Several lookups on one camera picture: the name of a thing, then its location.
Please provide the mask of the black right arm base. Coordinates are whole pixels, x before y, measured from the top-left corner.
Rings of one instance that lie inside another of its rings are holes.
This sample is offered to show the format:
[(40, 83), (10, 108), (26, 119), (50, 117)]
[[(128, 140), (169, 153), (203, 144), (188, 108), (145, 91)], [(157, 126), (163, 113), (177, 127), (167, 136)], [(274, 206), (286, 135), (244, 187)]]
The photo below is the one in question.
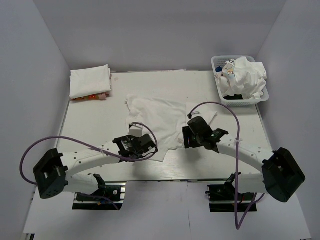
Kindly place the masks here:
[[(211, 184), (207, 186), (205, 194), (208, 196), (211, 213), (234, 213), (234, 192), (229, 191), (224, 184)], [(253, 193), (238, 194), (238, 212), (244, 213), (254, 198)]]

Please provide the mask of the green t-shirt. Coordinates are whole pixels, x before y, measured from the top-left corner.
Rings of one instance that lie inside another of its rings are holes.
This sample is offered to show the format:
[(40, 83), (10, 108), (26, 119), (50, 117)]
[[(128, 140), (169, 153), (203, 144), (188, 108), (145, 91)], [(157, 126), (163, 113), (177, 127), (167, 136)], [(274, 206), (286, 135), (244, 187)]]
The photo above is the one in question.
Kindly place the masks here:
[(239, 101), (239, 100), (243, 100), (243, 96), (241, 94), (235, 94), (233, 96), (227, 95), (224, 97), (224, 99), (229, 101)]

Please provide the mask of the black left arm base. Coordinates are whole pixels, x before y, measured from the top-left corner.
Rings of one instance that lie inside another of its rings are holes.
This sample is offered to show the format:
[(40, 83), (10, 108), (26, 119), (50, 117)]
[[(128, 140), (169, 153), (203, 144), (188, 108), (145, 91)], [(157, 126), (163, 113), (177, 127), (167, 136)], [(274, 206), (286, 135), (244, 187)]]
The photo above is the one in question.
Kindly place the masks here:
[(75, 194), (73, 210), (119, 211), (124, 203), (126, 183), (106, 183), (91, 195)]

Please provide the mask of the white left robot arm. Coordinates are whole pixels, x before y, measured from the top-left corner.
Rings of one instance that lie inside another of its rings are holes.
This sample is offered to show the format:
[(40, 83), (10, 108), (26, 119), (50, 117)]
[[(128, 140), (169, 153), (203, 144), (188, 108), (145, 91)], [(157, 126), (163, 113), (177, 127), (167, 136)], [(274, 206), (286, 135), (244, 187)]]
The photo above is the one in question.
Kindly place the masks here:
[(81, 151), (60, 153), (56, 148), (50, 149), (33, 168), (40, 198), (50, 199), (62, 192), (75, 192), (90, 194), (99, 200), (105, 196), (106, 187), (94, 176), (81, 176), (80, 173), (108, 164), (148, 160), (157, 151), (157, 141), (149, 134), (126, 135)]

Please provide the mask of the white printed t-shirt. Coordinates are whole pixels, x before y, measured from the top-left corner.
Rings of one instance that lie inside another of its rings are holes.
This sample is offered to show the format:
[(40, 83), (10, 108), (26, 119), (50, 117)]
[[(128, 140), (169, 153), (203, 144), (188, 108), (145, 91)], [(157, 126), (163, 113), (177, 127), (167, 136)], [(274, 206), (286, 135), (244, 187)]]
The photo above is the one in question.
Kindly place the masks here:
[(243, 99), (259, 99), (266, 86), (267, 71), (262, 62), (251, 62), (242, 56), (217, 68), (223, 96), (242, 95)]

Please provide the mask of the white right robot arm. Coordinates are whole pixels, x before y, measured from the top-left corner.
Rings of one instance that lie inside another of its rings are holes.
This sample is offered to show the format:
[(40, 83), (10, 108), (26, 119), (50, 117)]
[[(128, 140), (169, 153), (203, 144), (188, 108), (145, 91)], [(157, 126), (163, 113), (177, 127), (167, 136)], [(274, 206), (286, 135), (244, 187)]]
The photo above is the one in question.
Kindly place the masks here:
[(182, 129), (185, 148), (204, 147), (218, 154), (237, 158), (258, 171), (255, 174), (232, 174), (225, 182), (226, 195), (236, 200), (243, 194), (268, 194), (286, 203), (306, 180), (293, 155), (281, 147), (278, 150), (250, 145), (227, 131), (213, 130), (200, 116), (188, 121)]

